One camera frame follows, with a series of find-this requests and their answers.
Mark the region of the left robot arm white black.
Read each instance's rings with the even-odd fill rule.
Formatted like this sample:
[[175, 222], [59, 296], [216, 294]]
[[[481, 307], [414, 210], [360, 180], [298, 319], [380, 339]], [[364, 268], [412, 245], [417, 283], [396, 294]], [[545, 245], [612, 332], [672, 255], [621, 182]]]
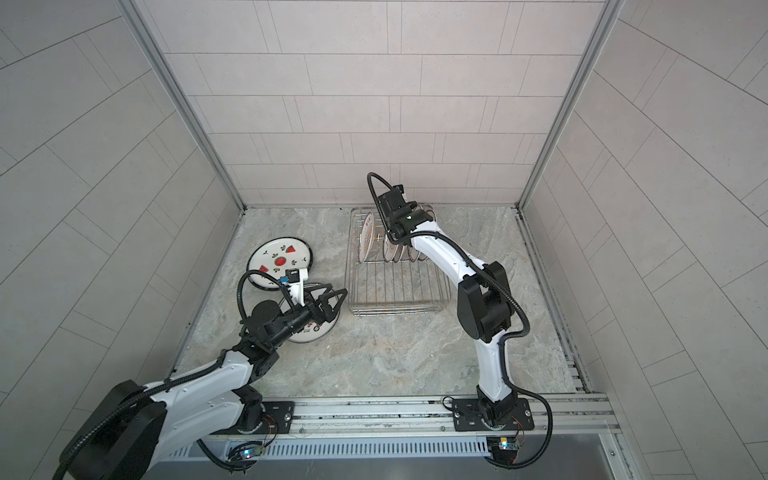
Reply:
[[264, 300], [241, 316], [239, 342], [215, 360], [176, 378], [113, 387], [65, 447], [54, 478], [140, 479], [170, 453], [222, 430], [258, 427], [262, 396], [252, 384], [279, 358], [278, 348], [308, 324], [335, 321], [346, 289], [329, 284], [304, 291], [283, 310]]

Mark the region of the white plate red centre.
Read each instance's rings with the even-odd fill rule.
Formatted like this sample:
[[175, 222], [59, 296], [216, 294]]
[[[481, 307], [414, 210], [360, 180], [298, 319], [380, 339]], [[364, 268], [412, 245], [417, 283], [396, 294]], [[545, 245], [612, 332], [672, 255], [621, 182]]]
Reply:
[[395, 244], [389, 241], [388, 238], [384, 239], [383, 244], [383, 258], [386, 262], [400, 262], [403, 255], [403, 246]]

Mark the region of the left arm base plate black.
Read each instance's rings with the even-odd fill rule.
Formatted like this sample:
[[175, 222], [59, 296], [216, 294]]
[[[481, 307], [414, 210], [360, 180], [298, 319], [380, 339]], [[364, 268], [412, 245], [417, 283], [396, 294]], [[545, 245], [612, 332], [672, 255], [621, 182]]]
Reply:
[[295, 406], [293, 401], [266, 401], [245, 406], [235, 424], [226, 432], [239, 435], [288, 434]]

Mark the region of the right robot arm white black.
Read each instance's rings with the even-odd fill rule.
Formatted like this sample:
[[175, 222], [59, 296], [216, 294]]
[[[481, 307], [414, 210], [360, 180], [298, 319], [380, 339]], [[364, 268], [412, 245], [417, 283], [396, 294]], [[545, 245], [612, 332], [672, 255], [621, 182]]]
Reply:
[[506, 270], [468, 254], [432, 214], [405, 199], [401, 185], [373, 172], [367, 181], [388, 240], [426, 255], [455, 284], [458, 321], [475, 342], [481, 416], [491, 428], [510, 423], [522, 390], [509, 376], [505, 343], [527, 336], [530, 322], [511, 295]]

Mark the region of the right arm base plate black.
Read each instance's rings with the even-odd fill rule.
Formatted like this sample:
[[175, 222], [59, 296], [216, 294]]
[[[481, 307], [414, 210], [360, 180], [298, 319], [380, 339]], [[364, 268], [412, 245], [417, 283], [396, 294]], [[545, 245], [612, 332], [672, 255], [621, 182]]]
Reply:
[[478, 398], [452, 398], [448, 403], [457, 432], [531, 431], [529, 402], [523, 398], [490, 403]]

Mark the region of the white plate red pattern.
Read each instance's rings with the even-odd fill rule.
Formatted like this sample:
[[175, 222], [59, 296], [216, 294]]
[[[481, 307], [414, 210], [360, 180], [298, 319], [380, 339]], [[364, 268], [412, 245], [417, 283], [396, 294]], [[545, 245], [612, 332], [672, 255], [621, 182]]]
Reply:
[[319, 340], [327, 335], [336, 325], [333, 323], [318, 325], [314, 321], [314, 312], [316, 304], [313, 304], [306, 298], [304, 293], [305, 305], [295, 304], [293, 307], [287, 305], [285, 300], [279, 302], [281, 310], [280, 321], [285, 324], [284, 335], [287, 341], [306, 344]]

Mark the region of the white plate orange sunburst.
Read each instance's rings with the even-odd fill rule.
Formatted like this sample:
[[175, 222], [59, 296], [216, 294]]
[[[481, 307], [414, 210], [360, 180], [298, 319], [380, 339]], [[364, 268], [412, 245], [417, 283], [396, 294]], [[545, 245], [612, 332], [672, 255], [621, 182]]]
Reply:
[[370, 254], [373, 243], [375, 241], [375, 237], [375, 214], [373, 212], [369, 212], [363, 219], [359, 236], [358, 260], [360, 263], [365, 263], [367, 261], [368, 255]]

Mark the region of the white blue-rim watermelon plate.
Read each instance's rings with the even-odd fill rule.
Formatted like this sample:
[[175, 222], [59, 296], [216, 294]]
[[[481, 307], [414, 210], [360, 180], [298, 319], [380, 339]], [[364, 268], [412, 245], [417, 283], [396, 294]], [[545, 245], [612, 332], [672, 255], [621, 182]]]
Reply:
[[311, 247], [297, 237], [269, 240], [251, 254], [246, 270], [258, 270], [276, 280], [287, 276], [288, 270], [309, 271], [313, 264]]

